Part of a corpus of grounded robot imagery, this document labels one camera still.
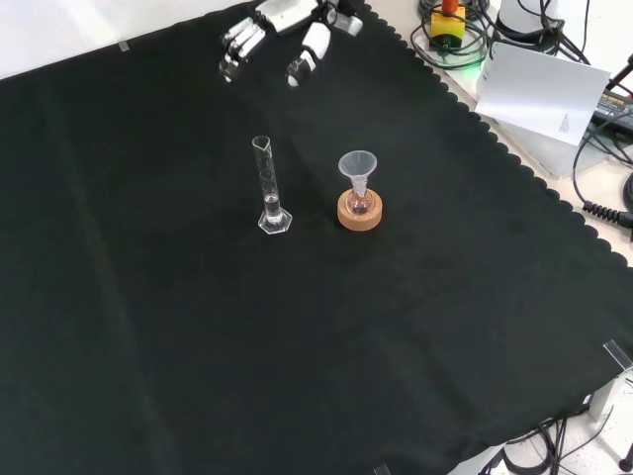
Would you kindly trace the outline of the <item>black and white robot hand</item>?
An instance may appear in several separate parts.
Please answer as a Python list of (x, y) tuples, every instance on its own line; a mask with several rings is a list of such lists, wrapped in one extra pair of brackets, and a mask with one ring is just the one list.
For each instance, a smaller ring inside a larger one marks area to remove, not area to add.
[(219, 72), (225, 82), (235, 82), (267, 41), (306, 28), (300, 53), (286, 70), (288, 84), (298, 88), (311, 77), (325, 57), (332, 30), (356, 37), (363, 26), (363, 21), (348, 1), (266, 0), (222, 36), (224, 55)]

